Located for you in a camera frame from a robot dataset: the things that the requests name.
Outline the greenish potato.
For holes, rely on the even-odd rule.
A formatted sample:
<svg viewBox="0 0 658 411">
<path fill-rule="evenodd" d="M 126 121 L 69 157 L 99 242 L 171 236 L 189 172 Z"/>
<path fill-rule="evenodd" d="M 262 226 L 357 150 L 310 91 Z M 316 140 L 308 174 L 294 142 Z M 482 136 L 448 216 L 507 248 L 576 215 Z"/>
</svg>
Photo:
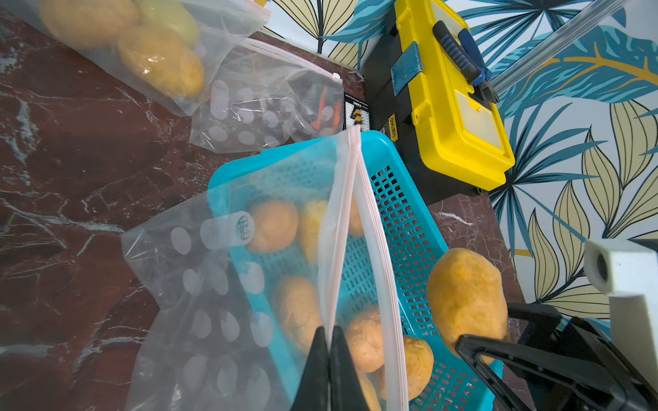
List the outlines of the greenish potato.
<svg viewBox="0 0 658 411">
<path fill-rule="evenodd" d="M 178 1 L 139 0 L 135 5 L 146 24 L 167 27 L 189 45 L 199 41 L 200 29 L 195 17 Z"/>
</svg>

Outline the yellow potato top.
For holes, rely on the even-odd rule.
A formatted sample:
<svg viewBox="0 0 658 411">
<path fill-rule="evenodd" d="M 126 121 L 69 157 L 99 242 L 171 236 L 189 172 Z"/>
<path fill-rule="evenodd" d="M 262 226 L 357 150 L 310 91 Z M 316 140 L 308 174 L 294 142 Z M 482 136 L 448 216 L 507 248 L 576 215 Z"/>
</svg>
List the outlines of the yellow potato top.
<svg viewBox="0 0 658 411">
<path fill-rule="evenodd" d="M 124 66 L 162 94 L 192 99 L 205 86 L 202 60 L 167 27 L 132 27 L 117 42 Z"/>
</svg>

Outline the teal plastic basket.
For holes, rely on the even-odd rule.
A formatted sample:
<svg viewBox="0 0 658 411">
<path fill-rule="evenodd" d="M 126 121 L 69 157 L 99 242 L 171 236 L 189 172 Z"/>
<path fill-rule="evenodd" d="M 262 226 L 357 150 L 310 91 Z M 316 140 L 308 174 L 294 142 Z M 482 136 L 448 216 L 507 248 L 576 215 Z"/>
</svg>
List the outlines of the teal plastic basket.
<svg viewBox="0 0 658 411">
<path fill-rule="evenodd" d="M 333 171 L 320 166 L 320 159 L 335 159 L 320 147 L 328 139 L 274 148 L 255 157 L 239 159 L 220 167 L 208 186 L 208 201 L 219 217 L 248 210 L 255 201 L 268 197 L 290 199 L 299 204 L 311 195 L 331 192 Z M 423 393 L 412 400 L 410 410 L 493 410 L 495 395 L 461 359 L 442 342 L 427 304 L 426 282 L 433 266 L 448 251 L 415 183 L 397 150 L 379 132 L 362 134 L 362 150 L 375 201 L 387 238 L 397 288 L 401 325 L 406 337 L 428 342 L 435 367 Z M 297 242 L 278 253 L 254 254 L 245 247 L 233 248 L 236 270 L 262 269 L 264 293 L 249 296 L 252 308 L 274 315 L 277 288 L 282 278 L 306 277 L 314 281 L 317 266 L 306 262 Z M 337 323 L 346 328 L 363 309 L 379 303 L 375 275 L 365 238 L 348 237 L 338 297 Z M 274 325 L 270 352 L 292 404 L 303 374 L 303 353 Z"/>
</svg>

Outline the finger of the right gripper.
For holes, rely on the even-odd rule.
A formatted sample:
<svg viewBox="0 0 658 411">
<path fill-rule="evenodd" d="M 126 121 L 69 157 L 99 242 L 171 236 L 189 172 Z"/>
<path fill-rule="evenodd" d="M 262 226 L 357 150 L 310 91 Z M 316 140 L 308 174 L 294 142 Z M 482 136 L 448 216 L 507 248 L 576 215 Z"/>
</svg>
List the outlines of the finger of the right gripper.
<svg viewBox="0 0 658 411">
<path fill-rule="evenodd" d="M 518 342 L 462 335 L 459 356 L 509 410 L 526 404 L 485 363 L 502 361 L 526 381 L 539 410 L 655 410 L 657 392 L 594 325 L 571 318 L 565 326 L 548 305 L 508 304 L 528 325 Z"/>
</svg>

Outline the yellow potato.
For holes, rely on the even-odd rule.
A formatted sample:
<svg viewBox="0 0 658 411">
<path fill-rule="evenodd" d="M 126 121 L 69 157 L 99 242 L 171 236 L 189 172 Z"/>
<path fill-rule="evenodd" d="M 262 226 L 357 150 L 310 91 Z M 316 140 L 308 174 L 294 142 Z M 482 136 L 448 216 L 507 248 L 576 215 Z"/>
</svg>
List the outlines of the yellow potato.
<svg viewBox="0 0 658 411">
<path fill-rule="evenodd" d="M 192 99 L 205 86 L 202 60 L 167 27 L 132 27 L 117 42 L 124 66 L 162 94 Z"/>
<path fill-rule="evenodd" d="M 40 1 L 39 17 L 55 39 L 82 50 L 109 46 L 140 23 L 132 1 Z"/>
</svg>

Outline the clear zipper bag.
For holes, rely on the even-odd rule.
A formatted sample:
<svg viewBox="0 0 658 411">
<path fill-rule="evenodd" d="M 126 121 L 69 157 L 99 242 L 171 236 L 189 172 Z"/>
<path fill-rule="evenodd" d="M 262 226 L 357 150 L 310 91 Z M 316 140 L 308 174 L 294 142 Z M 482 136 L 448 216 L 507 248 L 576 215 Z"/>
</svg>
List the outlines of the clear zipper bag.
<svg viewBox="0 0 658 411">
<path fill-rule="evenodd" d="M 42 0 L 2 7 L 178 116 L 210 93 L 230 51 L 264 27 L 256 1 Z"/>
</svg>

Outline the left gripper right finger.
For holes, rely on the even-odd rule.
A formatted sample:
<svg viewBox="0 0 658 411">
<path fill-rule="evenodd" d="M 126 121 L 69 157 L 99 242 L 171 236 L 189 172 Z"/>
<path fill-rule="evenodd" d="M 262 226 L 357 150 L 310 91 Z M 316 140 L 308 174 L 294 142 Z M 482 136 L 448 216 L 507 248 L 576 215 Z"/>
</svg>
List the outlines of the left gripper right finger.
<svg viewBox="0 0 658 411">
<path fill-rule="evenodd" d="M 329 400 L 332 411 L 369 411 L 345 334 L 337 325 L 329 348 Z"/>
</svg>

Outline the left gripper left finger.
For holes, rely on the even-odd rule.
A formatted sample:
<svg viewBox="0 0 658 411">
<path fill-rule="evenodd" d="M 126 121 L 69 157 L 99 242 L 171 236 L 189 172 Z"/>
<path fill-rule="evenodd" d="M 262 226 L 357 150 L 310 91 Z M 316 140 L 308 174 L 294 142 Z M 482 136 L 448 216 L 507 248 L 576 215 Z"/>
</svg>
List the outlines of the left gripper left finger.
<svg viewBox="0 0 658 411">
<path fill-rule="evenodd" d="M 328 411 L 330 356 L 323 326 L 315 331 L 291 411 Z"/>
</svg>

